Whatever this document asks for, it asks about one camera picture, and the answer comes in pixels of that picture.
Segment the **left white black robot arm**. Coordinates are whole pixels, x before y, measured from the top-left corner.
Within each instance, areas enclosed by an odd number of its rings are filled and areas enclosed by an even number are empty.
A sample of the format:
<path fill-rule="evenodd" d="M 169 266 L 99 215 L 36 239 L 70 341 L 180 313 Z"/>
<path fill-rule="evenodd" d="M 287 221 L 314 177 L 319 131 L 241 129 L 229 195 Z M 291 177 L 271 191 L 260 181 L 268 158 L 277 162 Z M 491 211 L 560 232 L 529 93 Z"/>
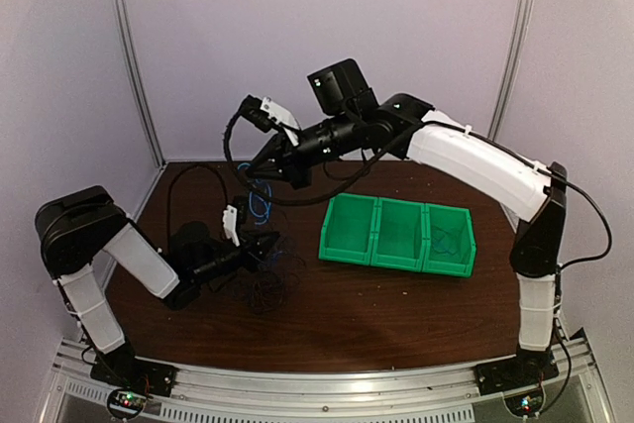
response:
<path fill-rule="evenodd" d="M 142 365 L 117 321 L 93 269 L 106 254 L 168 309 L 199 298 L 203 286 L 240 269 L 256 271 L 273 251 L 277 231 L 239 229 L 240 210 L 225 207 L 225 237 L 201 221 L 181 225 L 168 249 L 155 247 L 107 190 L 91 186 L 43 205 L 35 216 L 44 266 L 96 352 L 96 363 L 122 387 L 142 379 Z"/>

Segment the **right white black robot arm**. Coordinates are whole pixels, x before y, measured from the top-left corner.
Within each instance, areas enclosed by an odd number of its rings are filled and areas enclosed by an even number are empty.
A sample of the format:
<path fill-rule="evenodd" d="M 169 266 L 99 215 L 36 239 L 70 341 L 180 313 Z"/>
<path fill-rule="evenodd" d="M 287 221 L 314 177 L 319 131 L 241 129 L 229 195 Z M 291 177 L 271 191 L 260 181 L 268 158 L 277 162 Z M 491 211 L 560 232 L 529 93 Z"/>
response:
<path fill-rule="evenodd" d="M 377 101 L 351 58 L 308 77 L 326 118 L 301 128 L 269 98 L 247 96 L 240 117 L 273 137 L 246 174 L 311 183 L 311 170 L 354 151 L 370 150 L 438 169 L 509 208 L 518 218 L 510 265 L 519 281 L 518 356 L 508 363 L 514 383 L 530 383 L 546 367 L 556 304 L 556 273 L 567 207 L 567 171 L 496 146 L 433 105 L 407 93 Z"/>

